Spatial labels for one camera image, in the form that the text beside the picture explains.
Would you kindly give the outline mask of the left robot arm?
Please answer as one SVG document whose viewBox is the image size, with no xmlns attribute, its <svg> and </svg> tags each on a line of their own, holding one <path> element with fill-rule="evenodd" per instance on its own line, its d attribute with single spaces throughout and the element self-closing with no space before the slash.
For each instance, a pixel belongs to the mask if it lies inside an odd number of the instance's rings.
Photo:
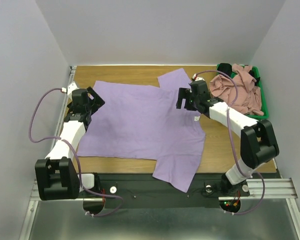
<svg viewBox="0 0 300 240">
<path fill-rule="evenodd" d="M 92 115 L 105 101 L 92 87 L 79 88 L 75 82 L 61 88 L 60 92 L 67 94 L 70 103 L 60 135 L 53 136 L 52 150 L 35 163 L 39 197 L 43 201 L 76 199 L 83 191 L 96 197 L 102 192 L 97 175 L 82 174 L 73 161 L 78 161 L 76 149 L 88 130 Z"/>
</svg>

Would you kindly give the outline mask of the purple t-shirt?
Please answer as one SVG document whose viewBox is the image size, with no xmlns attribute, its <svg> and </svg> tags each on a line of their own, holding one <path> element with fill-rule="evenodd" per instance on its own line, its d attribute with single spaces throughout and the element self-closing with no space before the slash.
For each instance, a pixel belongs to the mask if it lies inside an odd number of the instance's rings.
<svg viewBox="0 0 300 240">
<path fill-rule="evenodd" d="M 96 81 L 105 104 L 81 138 L 80 157 L 155 160 L 153 177 L 187 192 L 200 166 L 206 135 L 200 114 L 177 109 L 190 79 L 180 68 L 158 77 L 159 86 Z"/>
</svg>

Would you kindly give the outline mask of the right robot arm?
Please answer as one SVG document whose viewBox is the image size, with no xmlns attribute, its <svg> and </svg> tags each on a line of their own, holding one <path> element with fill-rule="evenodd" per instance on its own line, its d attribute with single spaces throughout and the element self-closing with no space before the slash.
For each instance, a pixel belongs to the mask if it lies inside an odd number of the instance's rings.
<svg viewBox="0 0 300 240">
<path fill-rule="evenodd" d="M 228 128 L 240 138 L 240 156 L 221 177 L 220 191 L 232 195 L 260 166 L 279 155 L 273 125 L 269 120 L 250 118 L 218 97 L 211 97 L 204 80 L 194 80 L 189 88 L 179 88 L 176 108 L 197 111 Z"/>
</svg>

